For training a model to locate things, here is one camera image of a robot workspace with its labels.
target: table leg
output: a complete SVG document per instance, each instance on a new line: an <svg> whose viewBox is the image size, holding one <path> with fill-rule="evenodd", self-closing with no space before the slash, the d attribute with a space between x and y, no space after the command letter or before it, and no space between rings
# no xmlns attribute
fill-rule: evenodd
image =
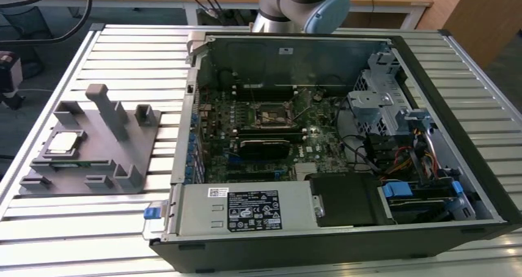
<svg viewBox="0 0 522 277"><path fill-rule="evenodd" d="M421 14L424 13L424 10L425 10L424 6L412 7L409 13L405 15L404 21L400 25L400 29L415 29Z"/></svg>
<svg viewBox="0 0 522 277"><path fill-rule="evenodd" d="M197 4L196 3L184 3L182 8L185 9L186 15L186 24L198 25L197 23Z"/></svg>

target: open computer tower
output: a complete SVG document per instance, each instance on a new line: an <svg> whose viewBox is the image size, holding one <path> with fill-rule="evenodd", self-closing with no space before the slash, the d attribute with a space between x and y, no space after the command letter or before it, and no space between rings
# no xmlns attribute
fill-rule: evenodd
<svg viewBox="0 0 522 277"><path fill-rule="evenodd" d="M428 257L520 214L393 35L193 32L164 232L180 272Z"/></svg>

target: green circuit board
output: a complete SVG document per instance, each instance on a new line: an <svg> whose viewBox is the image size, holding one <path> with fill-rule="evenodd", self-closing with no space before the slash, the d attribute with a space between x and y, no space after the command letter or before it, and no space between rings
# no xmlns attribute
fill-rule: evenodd
<svg viewBox="0 0 522 277"><path fill-rule="evenodd" d="M298 89L290 101L278 103L237 102L232 95L222 92L202 95L200 115L205 183L234 182L230 179L233 174L273 173L273 181L296 180L292 171L296 163L314 163L317 172L352 171L353 166L345 158L332 126L338 101L337 97L317 97L313 89ZM236 130L254 128L264 117L264 114L256 113L265 111L289 111L292 120L288 125L296 128L304 140L290 144L288 156L280 160L240 161ZM264 122L278 125L277 120L276 116L266 116Z"/></svg>

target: aluminum slotted table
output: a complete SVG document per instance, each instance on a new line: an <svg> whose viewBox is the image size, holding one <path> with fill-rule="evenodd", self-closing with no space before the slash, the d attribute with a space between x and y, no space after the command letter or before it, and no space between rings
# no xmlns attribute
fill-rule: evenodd
<svg viewBox="0 0 522 277"><path fill-rule="evenodd" d="M142 211L168 198L178 111L192 30L246 28L98 26L81 43L27 138L0 183L0 277L180 276L141 237ZM436 31L342 29L336 33L399 34L522 208L522 116L451 37ZM82 91L104 83L125 109L146 103L162 112L142 194L25 198L18 181L55 123L59 100L93 108ZM433 258L220 272L212 276L520 276L520 231L467 243Z"/></svg>

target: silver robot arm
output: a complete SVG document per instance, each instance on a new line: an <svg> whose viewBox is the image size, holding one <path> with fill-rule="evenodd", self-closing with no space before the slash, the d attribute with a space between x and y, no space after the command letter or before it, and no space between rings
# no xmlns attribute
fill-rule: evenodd
<svg viewBox="0 0 522 277"><path fill-rule="evenodd" d="M348 8L349 0L258 0L252 32L330 34Z"/></svg>

